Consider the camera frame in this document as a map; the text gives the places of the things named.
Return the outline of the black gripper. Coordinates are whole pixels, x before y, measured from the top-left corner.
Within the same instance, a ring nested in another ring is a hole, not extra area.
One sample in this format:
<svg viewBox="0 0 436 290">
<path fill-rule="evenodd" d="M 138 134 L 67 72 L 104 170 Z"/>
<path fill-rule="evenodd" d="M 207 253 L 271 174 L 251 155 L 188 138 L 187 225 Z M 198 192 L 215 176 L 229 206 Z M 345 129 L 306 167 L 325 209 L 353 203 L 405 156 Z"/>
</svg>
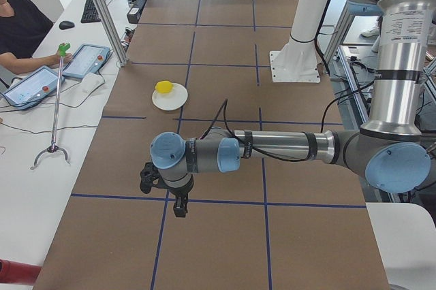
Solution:
<svg viewBox="0 0 436 290">
<path fill-rule="evenodd" d="M 170 192 L 176 197 L 173 206 L 175 217 L 180 218 L 181 211 L 182 211 L 182 217 L 186 217 L 188 212 L 187 205 L 189 202 L 189 192 L 192 190 L 193 186 L 194 186 L 193 180 L 188 181 L 186 184 L 184 184 L 181 187 L 176 187 L 173 184 L 168 185 Z"/>
</svg>

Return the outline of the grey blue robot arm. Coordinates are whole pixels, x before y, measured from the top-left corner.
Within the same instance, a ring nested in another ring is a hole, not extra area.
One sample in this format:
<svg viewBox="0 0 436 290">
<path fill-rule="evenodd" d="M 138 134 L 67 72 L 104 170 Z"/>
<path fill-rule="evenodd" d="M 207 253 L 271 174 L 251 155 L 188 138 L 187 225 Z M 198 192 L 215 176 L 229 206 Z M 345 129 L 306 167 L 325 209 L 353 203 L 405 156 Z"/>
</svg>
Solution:
<svg viewBox="0 0 436 290">
<path fill-rule="evenodd" d="M 435 0 L 349 0 L 349 9 L 382 17 L 370 115 L 358 131 L 242 131 L 211 125 L 200 138 L 188 140 L 161 133 L 151 142 L 141 191 L 169 190 L 175 215 L 184 217 L 195 174 L 233 172 L 250 157 L 340 165 L 387 193 L 405 193 L 430 180 L 435 155 L 421 145 L 415 116 Z"/>
</svg>

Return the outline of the person's hand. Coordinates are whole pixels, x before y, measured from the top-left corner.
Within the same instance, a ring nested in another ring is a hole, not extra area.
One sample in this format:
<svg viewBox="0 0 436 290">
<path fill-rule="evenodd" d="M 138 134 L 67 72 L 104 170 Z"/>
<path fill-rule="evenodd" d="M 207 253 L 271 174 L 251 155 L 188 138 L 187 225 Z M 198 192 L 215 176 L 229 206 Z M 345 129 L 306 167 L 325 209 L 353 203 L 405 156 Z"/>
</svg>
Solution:
<svg viewBox="0 0 436 290">
<path fill-rule="evenodd" d="M 58 65 L 63 59 L 63 64 L 69 63 L 73 59 L 73 54 L 67 52 L 64 56 L 60 55 L 60 52 L 57 52 L 54 56 L 54 64 Z"/>
</svg>

